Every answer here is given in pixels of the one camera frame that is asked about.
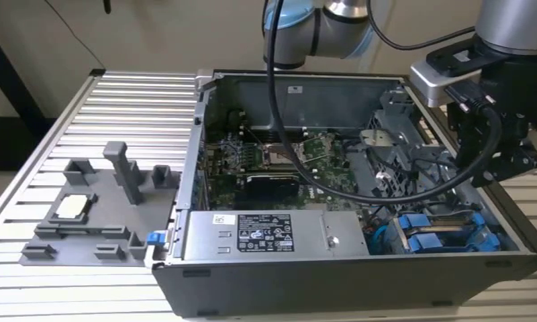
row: power cable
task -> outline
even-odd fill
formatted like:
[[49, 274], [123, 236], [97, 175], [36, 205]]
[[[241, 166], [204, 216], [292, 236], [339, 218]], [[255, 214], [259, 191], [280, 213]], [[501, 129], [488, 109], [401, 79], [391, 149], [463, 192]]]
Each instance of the power cable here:
[[97, 58], [97, 56], [96, 56], [96, 54], [93, 53], [92, 49], [89, 49], [88, 45], [85, 45], [85, 43], [81, 41], [80, 37], [77, 37], [77, 35], [75, 34], [72, 27], [69, 27], [69, 24], [67, 23], [64, 17], [61, 17], [61, 14], [59, 13], [59, 11], [56, 10], [56, 8], [53, 7], [52, 3], [51, 3], [48, 0], [44, 0], [44, 2], [49, 5], [49, 7], [52, 8], [53, 12], [55, 12], [56, 15], [59, 16], [61, 22], [63, 22], [64, 25], [68, 27], [68, 30], [69, 30], [69, 32], [72, 33], [73, 38], [80, 42], [81, 46], [88, 50], [88, 52], [89, 52], [89, 54], [92, 54], [93, 58], [96, 58], [96, 60], [97, 60], [97, 62], [100, 63], [101, 67], [103, 67], [104, 69], [107, 69], [104, 63], [103, 63], [101, 60]]
[[396, 44], [393, 41], [391, 41], [388, 39], [388, 37], [384, 35], [384, 33], [380, 30], [380, 27], [376, 24], [376, 20], [375, 20], [375, 16], [372, 14], [372, 0], [367, 0], [367, 8], [368, 8], [368, 19], [369, 19], [369, 25], [372, 26], [372, 29], [375, 30], [375, 33], [377, 34], [377, 36], [380, 37], [380, 39], [388, 44], [388, 46], [391, 46], [392, 48], [397, 49], [397, 50], [417, 50], [417, 49], [423, 49], [425, 47], [431, 47], [432, 45], [436, 45], [447, 40], [451, 40], [456, 37], [460, 37], [465, 34], [469, 34], [471, 32], [476, 31], [475, 27], [468, 27], [465, 29], [459, 30], [457, 32], [451, 33], [447, 36], [439, 37], [433, 40], [429, 40], [427, 42], [423, 42], [421, 44], [416, 44], [416, 45], [400, 45]]

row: barcode label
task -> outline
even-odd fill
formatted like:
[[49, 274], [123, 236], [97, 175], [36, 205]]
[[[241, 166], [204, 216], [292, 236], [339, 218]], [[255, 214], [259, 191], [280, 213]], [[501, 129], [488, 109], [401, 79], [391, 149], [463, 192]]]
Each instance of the barcode label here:
[[213, 225], [235, 225], [236, 216], [216, 213], [213, 215]]

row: black cable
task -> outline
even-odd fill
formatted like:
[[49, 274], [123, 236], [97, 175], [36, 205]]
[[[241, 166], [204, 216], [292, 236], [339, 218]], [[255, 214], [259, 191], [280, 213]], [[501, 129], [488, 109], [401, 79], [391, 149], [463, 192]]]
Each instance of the black cable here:
[[361, 196], [353, 193], [345, 193], [339, 191], [316, 181], [312, 173], [305, 169], [303, 162], [300, 161], [295, 149], [291, 145], [291, 141], [288, 140], [285, 125], [283, 124], [283, 118], [280, 117], [279, 112], [279, 103], [277, 103], [277, 86], [275, 81], [275, 47], [277, 43], [277, 26], [280, 20], [280, 13], [283, 11], [283, 3], [284, 0], [277, 0], [277, 5], [275, 7], [275, 16], [272, 19], [271, 26], [271, 34], [268, 41], [268, 59], [267, 59], [267, 85], [268, 85], [268, 102], [271, 107], [271, 113], [275, 120], [275, 127], [279, 132], [279, 137], [283, 143], [283, 147], [288, 153], [288, 157], [299, 171], [299, 174], [307, 180], [309, 184], [316, 186], [324, 192], [339, 196], [340, 198], [356, 201], [359, 203], [368, 203], [372, 205], [395, 205], [403, 203], [417, 203], [423, 200], [427, 200], [435, 196], [441, 195], [451, 189], [453, 189], [457, 185], [464, 183], [481, 169], [481, 167], [488, 163], [489, 159], [495, 154], [495, 150], [497, 148], [497, 144], [501, 138], [501, 120], [497, 113], [491, 108], [483, 108], [481, 114], [489, 120], [489, 135], [485, 142], [484, 149], [473, 160], [473, 163], [461, 171], [449, 181], [443, 183], [440, 186], [419, 193], [412, 196], [401, 196], [401, 197], [371, 197]]
[[449, 168], [457, 169], [456, 165], [453, 163], [451, 163], [451, 162], [447, 162], [447, 161], [431, 160], [431, 159], [424, 159], [424, 158], [415, 158], [415, 159], [412, 159], [412, 164], [416, 164], [417, 161], [424, 161], [424, 162], [428, 162], [428, 163], [437, 164], [440, 166], [447, 166]]
[[89, 51], [89, 54], [92, 54], [93, 58], [96, 58], [96, 60], [97, 60], [97, 62], [100, 63], [101, 67], [103, 67], [104, 69], [107, 69], [104, 63], [103, 63], [101, 60], [97, 58], [97, 56], [96, 56], [96, 54], [93, 53], [92, 49], [89, 49], [88, 45], [84, 44], [84, 42], [81, 41], [81, 39], [80, 39], [80, 38], [77, 37], [77, 35], [75, 34], [72, 27], [69, 27], [69, 24], [67, 23], [64, 17], [61, 17], [61, 14], [60, 14], [59, 11], [56, 10], [56, 8], [52, 6], [52, 3], [51, 3], [48, 0], [44, 0], [44, 2], [49, 5], [49, 7], [52, 8], [53, 12], [55, 12], [56, 15], [59, 16], [61, 22], [63, 22], [64, 25], [68, 27], [68, 30], [69, 30], [69, 32], [72, 33], [73, 38], [80, 42], [81, 46]]
[[265, 14], [267, 14], [267, 6], [269, 5], [269, 0], [265, 0], [263, 5], [263, 17], [260, 19], [260, 30], [263, 31], [263, 38], [265, 38]]
[[384, 33], [381, 32], [377, 24], [376, 24], [376, 20], [372, 14], [372, 0], [367, 0], [367, 8], [368, 8], [368, 19], [369, 19], [369, 25], [372, 26], [372, 29], [375, 30], [377, 36], [380, 37], [380, 39], [388, 44], [388, 46], [391, 46], [392, 48], [397, 49], [397, 50], [417, 50], [417, 49], [423, 49], [425, 47], [429, 47], [432, 45], [436, 45], [447, 40], [451, 40], [459, 36], [463, 36], [465, 34], [469, 34], [471, 32], [476, 31], [475, 27], [468, 27], [465, 29], [459, 30], [457, 32], [451, 33], [449, 35], [444, 36], [444, 37], [439, 37], [433, 40], [429, 40], [427, 42], [423, 42], [421, 44], [416, 44], [416, 45], [399, 45], [396, 44], [393, 41], [391, 41], [388, 39], [388, 37], [384, 35]]

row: screw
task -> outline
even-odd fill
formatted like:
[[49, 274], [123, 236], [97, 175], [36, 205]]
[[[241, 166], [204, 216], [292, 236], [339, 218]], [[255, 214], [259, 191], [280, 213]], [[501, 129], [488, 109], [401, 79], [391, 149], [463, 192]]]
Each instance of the screw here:
[[488, 181], [493, 181], [493, 175], [489, 173], [489, 171], [485, 171], [485, 172], [484, 172], [484, 178], [485, 178], [485, 180], [488, 180]]
[[469, 107], [467, 106], [467, 104], [461, 103], [460, 109], [464, 111], [464, 113], [469, 113]]
[[495, 99], [489, 95], [485, 96], [485, 99], [487, 99], [488, 102], [495, 104]]

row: motherboard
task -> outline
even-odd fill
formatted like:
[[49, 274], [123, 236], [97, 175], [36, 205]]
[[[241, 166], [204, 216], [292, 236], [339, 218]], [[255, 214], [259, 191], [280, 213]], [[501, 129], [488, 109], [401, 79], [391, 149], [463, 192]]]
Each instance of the motherboard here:
[[[321, 209], [365, 214], [368, 207], [324, 193], [299, 175], [281, 143], [247, 142], [241, 135], [207, 145], [211, 210]], [[293, 148], [300, 161], [327, 186], [359, 192], [341, 137], [304, 131]]]

